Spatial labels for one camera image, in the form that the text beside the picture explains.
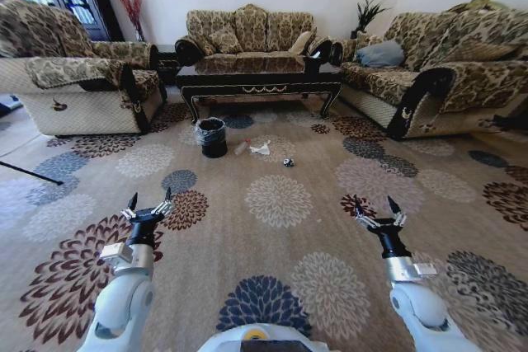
table leg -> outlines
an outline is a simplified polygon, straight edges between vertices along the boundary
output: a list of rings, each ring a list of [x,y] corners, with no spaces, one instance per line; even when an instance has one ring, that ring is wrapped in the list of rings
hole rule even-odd
[[[185,87],[182,87],[181,97],[183,98],[184,102],[187,104],[187,107],[191,111],[192,124],[194,124],[196,121],[198,121],[200,114],[198,113],[198,109],[196,108],[195,102],[192,100],[192,95],[187,93]]]
[[[330,89],[330,92],[328,93],[327,99],[323,103],[323,107],[321,108],[322,118],[326,119],[328,117],[328,111],[330,110],[330,106],[339,96],[339,92],[341,92],[341,84],[332,86],[332,88]]]

floral rug pattern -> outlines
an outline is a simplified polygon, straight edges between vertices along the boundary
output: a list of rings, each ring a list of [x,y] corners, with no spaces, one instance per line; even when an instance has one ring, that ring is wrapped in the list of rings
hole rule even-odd
[[[149,208],[168,187],[143,350],[192,352],[255,322],[341,352],[413,350],[354,195],[371,217],[389,215],[388,195],[407,212],[403,242],[435,265],[427,285],[468,338],[484,352],[528,350],[526,138],[395,142],[339,101],[328,119],[317,96],[233,102],[200,105],[228,127],[221,158],[201,154],[175,91],[150,134],[40,136],[5,156],[63,184],[0,168],[2,350],[77,350],[114,276],[101,249],[132,229],[118,213],[136,191]],[[10,115],[0,129],[14,130]],[[269,140],[270,154],[235,156],[246,138]]]

side table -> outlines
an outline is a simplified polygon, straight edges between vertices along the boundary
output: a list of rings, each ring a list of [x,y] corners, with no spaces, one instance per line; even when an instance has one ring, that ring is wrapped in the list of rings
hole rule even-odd
[[[181,69],[176,59],[174,45],[156,45],[158,47],[158,73],[165,84],[176,84],[176,75]]]

stick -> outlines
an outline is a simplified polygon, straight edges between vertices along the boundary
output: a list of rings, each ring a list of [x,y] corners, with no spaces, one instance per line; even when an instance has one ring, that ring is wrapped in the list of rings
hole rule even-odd
[[[31,171],[26,171],[25,169],[22,169],[22,168],[19,168],[19,167],[15,167],[14,165],[11,165],[11,164],[6,164],[5,162],[2,162],[2,161],[0,161],[0,165],[4,165],[5,167],[14,169],[15,171],[27,173],[28,175],[32,175],[34,177],[38,177],[39,179],[43,179],[45,181],[50,181],[52,183],[55,183],[56,185],[62,185],[64,183],[63,181],[54,181],[53,179],[50,179],[49,177],[42,176],[42,175],[39,175],[39,174],[31,172]]]

plastic bottle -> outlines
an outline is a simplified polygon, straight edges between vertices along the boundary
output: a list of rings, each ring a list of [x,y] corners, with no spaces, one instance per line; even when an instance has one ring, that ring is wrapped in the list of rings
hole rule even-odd
[[[239,156],[243,153],[246,148],[248,148],[249,144],[251,142],[251,139],[244,139],[242,143],[240,143],[235,149],[234,149],[234,155]]]

